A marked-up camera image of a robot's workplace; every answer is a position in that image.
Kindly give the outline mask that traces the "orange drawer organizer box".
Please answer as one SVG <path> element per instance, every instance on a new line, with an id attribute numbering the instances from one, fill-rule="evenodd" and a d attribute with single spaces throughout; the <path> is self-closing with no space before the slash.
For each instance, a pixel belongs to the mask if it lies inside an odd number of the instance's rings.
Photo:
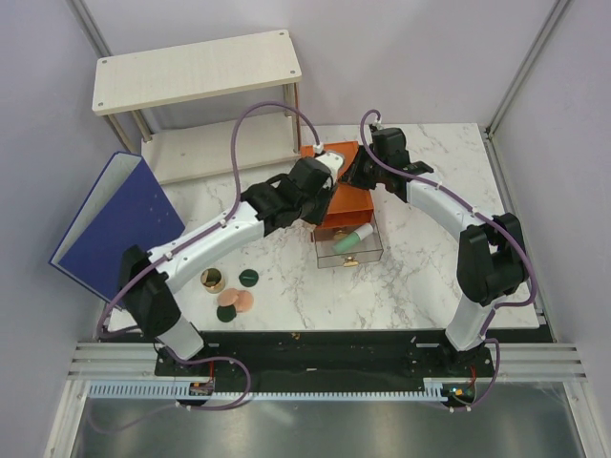
<path id="1" fill-rule="evenodd" d="M 345 172 L 355 159 L 359 144 L 357 141 L 328 143 L 327 147 L 344 156 Z M 346 226 L 360 226 L 369 223 L 373 217 L 374 206 L 369 190 L 362 190 L 340 183 L 329 205 L 327 215 L 319 225 L 321 229 L 336 229 Z"/>

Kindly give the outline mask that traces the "green white cosmetic tube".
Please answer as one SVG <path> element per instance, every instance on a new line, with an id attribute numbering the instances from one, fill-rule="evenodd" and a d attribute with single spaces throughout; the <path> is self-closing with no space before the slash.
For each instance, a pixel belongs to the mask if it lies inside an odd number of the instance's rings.
<path id="1" fill-rule="evenodd" d="M 332 246 L 333 252 L 335 254 L 344 254 L 372 234 L 373 226 L 370 223 L 363 224 L 342 239 L 336 241 Z"/>

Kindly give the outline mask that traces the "clear acrylic bottom drawer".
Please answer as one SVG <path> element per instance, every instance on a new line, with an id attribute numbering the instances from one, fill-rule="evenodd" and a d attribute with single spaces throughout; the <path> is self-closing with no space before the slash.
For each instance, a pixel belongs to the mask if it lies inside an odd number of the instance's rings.
<path id="1" fill-rule="evenodd" d="M 351 267 L 382 258 L 384 248 L 375 219 L 368 223 L 313 232 L 317 267 Z"/>

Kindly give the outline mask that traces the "gold round jar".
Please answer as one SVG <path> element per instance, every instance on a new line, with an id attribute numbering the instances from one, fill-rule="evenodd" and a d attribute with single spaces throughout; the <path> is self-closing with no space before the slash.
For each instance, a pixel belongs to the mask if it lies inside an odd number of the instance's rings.
<path id="1" fill-rule="evenodd" d="M 225 288 L 225 277 L 219 269 L 211 267 L 201 273 L 200 283 L 208 293 L 219 294 Z"/>

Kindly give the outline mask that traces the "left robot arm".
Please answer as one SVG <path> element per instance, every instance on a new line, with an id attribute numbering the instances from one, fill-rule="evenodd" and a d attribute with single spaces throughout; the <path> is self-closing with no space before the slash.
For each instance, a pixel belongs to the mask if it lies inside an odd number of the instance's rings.
<path id="1" fill-rule="evenodd" d="M 343 157 L 333 151 L 302 157 L 289 173 L 250 186 L 236 205 L 200 228 L 150 251 L 128 248 L 118 276 L 120 300 L 144 336 L 163 343 L 180 361 L 195 357 L 204 341 L 180 311 L 176 293 L 251 241 L 298 220 L 320 224 L 343 165 Z"/>

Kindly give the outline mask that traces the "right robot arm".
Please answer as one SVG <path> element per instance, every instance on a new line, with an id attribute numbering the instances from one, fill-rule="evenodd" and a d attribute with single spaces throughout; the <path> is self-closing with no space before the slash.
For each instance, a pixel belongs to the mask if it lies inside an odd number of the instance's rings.
<path id="1" fill-rule="evenodd" d="M 499 306 L 530 277 L 520 222 L 511 213 L 481 214 L 442 185 L 433 167 L 411 161 L 401 129 L 369 128 L 371 143 L 359 146 L 341 181 L 363 190 L 384 186 L 457 240 L 462 297 L 445 334 L 455 350 L 471 350 L 484 342 Z"/>

